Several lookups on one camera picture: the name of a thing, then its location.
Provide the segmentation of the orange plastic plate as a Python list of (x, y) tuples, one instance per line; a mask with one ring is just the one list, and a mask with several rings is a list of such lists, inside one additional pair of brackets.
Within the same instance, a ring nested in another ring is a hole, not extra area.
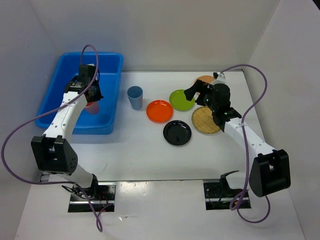
[(173, 116), (172, 105), (164, 100), (154, 100), (148, 104), (146, 115), (154, 123), (162, 124), (169, 121)]

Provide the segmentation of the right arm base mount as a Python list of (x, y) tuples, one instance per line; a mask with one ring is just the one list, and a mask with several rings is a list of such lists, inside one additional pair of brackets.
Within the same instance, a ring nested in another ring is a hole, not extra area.
[(203, 182), (205, 207), (210, 210), (229, 210), (232, 199), (242, 192), (242, 189), (229, 189), (218, 179)]

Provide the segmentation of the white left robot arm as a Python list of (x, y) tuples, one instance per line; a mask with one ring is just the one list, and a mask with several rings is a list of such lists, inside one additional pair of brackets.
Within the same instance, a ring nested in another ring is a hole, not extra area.
[(31, 140), (39, 170), (57, 175), (73, 184), (68, 191), (94, 200), (101, 191), (97, 177), (78, 163), (71, 146), (73, 130), (88, 103), (102, 99), (98, 70), (94, 64), (79, 65), (78, 74), (65, 86), (59, 110), (42, 136)]

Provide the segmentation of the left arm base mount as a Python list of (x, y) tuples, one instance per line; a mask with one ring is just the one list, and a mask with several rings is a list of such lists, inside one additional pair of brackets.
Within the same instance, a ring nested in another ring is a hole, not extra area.
[[(98, 214), (102, 212), (113, 212), (115, 210), (115, 196), (116, 196), (116, 182), (103, 182), (99, 183), (99, 193), (93, 197), (89, 196), (93, 209)], [(75, 186), (63, 188), (70, 193), (68, 212), (69, 213), (88, 213), (91, 212), (88, 201), (84, 194)]]

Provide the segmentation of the blue plastic cup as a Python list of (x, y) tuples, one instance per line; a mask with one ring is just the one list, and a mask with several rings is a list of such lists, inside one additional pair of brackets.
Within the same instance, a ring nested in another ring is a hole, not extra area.
[(143, 107), (143, 89), (139, 86), (131, 86), (127, 90), (127, 97), (134, 110), (140, 110)]

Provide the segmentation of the pink plastic cup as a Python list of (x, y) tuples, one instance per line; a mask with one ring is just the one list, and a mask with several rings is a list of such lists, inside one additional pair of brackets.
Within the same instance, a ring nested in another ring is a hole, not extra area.
[(84, 110), (91, 115), (96, 115), (100, 110), (99, 103), (97, 101), (88, 102)]

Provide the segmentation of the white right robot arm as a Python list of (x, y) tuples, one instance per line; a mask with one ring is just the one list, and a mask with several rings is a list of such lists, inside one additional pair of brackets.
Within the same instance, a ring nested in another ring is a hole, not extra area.
[(195, 103), (208, 107), (214, 123), (233, 138), (241, 148), (248, 144), (249, 188), (257, 197), (287, 189), (291, 186), (290, 162), (288, 153), (276, 150), (262, 140), (248, 125), (244, 116), (231, 107), (230, 88), (224, 83), (211, 85), (200, 79), (184, 91), (187, 101), (199, 93)]

